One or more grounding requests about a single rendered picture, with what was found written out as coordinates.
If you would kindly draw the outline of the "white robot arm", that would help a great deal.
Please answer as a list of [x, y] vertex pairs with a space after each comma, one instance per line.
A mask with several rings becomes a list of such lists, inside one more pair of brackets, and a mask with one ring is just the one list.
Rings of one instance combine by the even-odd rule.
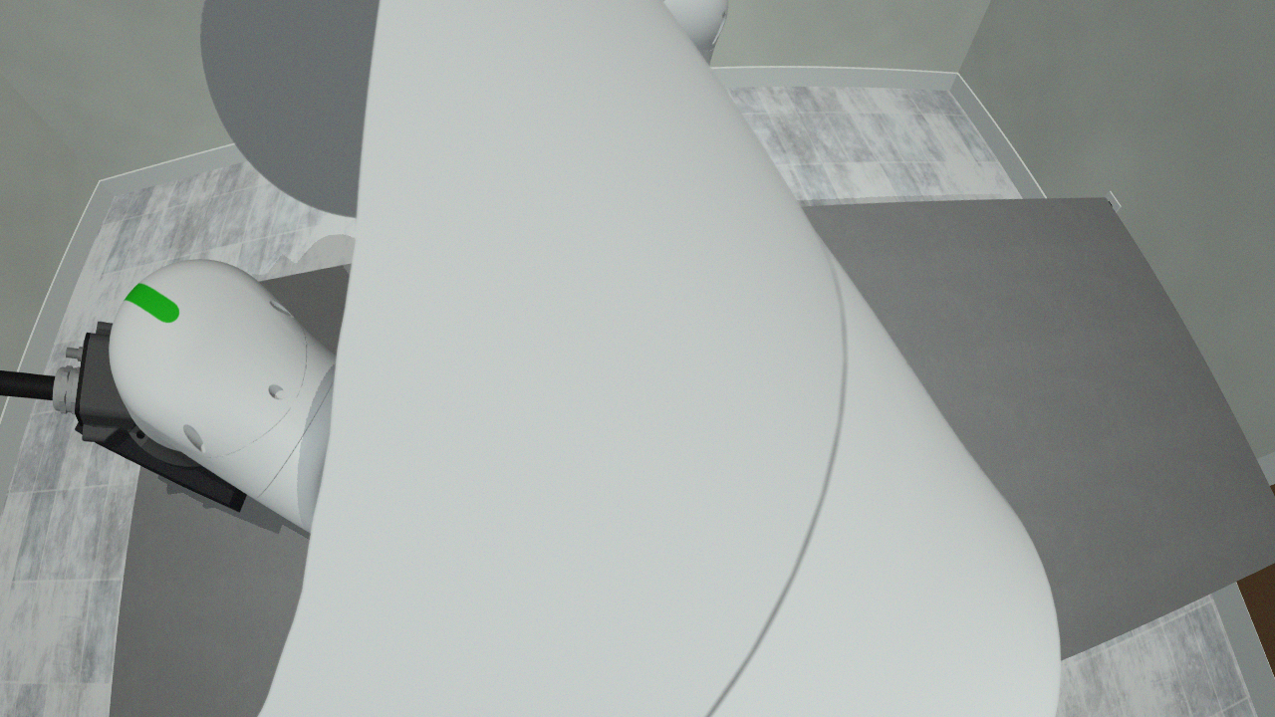
[[[311, 535], [258, 717], [1056, 716], [1037, 549], [713, 73], [728, 0], [200, 6], [91, 43], [222, 262], [0, 395]], [[339, 352], [251, 274], [348, 291]]]

